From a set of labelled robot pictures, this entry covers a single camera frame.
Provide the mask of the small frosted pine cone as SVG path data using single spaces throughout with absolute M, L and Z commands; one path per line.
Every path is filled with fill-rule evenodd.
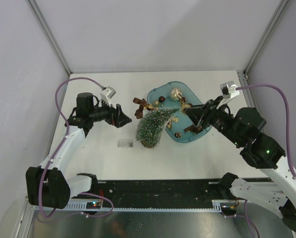
M 181 133 L 180 133 L 180 132 L 176 132 L 176 133 L 175 133 L 175 137 L 176 137 L 176 138 L 181 138 Z

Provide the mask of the large silver gold bauble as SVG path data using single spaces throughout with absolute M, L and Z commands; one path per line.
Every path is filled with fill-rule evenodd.
M 171 90 L 170 98 L 174 101 L 179 101 L 182 98 L 183 94 L 179 88 L 174 88 Z

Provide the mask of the brown ribbon bow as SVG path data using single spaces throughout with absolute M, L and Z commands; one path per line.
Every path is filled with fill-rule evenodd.
M 202 127 L 201 126 L 196 127 L 194 125 L 191 125 L 191 126 L 189 126 L 189 127 L 187 127 L 187 128 L 184 129 L 184 132 L 191 132 L 193 134 L 198 134 L 201 131 L 202 131 Z

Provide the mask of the brown matte bauble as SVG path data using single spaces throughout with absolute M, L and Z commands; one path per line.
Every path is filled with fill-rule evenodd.
M 190 108 L 190 104 L 183 104 L 181 107 L 181 111 L 184 112 L 186 108 Z

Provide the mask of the small dark red bauble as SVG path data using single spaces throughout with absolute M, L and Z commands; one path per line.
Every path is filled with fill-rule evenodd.
M 158 101 L 159 101 L 160 103 L 163 103 L 163 102 L 165 101 L 165 97 L 160 96 L 160 97 L 158 98 Z

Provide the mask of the clear battery box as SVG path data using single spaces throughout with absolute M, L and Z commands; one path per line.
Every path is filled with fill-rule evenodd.
M 120 139 L 118 141 L 118 148 L 133 148 L 134 141 L 131 139 Z

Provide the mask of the small green christmas tree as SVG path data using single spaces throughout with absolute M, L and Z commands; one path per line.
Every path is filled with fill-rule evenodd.
M 178 108 L 160 108 L 144 115 L 137 125 L 136 141 L 139 141 L 145 148 L 155 148 L 167 124 L 178 111 Z

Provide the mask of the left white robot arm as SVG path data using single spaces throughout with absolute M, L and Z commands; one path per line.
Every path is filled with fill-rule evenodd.
M 77 95 L 76 107 L 65 122 L 66 131 L 58 147 L 39 166 L 29 167 L 26 171 L 27 195 L 31 205 L 63 209 L 71 198 L 81 193 L 88 198 L 98 194 L 96 175 L 78 173 L 67 179 L 64 174 L 74 152 L 94 123 L 105 121 L 120 128 L 132 121 L 119 104 L 111 104 L 115 93 L 113 88 L 107 87 L 100 93 L 100 98 L 88 92 Z

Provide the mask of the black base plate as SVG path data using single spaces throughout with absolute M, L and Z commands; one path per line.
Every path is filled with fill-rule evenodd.
M 213 200 L 239 205 L 239 198 L 219 179 L 102 180 L 89 192 L 102 194 L 116 209 L 211 208 Z

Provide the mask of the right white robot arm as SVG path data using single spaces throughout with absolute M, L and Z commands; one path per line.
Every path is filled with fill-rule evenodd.
M 227 105 L 219 105 L 221 100 L 218 97 L 183 112 L 196 127 L 214 127 L 241 149 L 239 154 L 249 166 L 260 170 L 271 182 L 247 182 L 226 173 L 220 180 L 218 194 L 223 199 L 235 196 L 251 201 L 277 215 L 296 233 L 296 178 L 287 154 L 275 139 L 262 132 L 266 120 L 257 109 L 244 107 L 232 115 Z

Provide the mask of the brown ribbon bow garland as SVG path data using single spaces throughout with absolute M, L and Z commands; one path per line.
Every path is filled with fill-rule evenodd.
M 139 108 L 135 111 L 134 116 L 137 119 L 143 118 L 143 111 L 153 111 L 158 108 L 158 106 L 154 106 L 153 104 L 148 103 L 145 99 L 133 98 L 133 102 L 139 105 Z

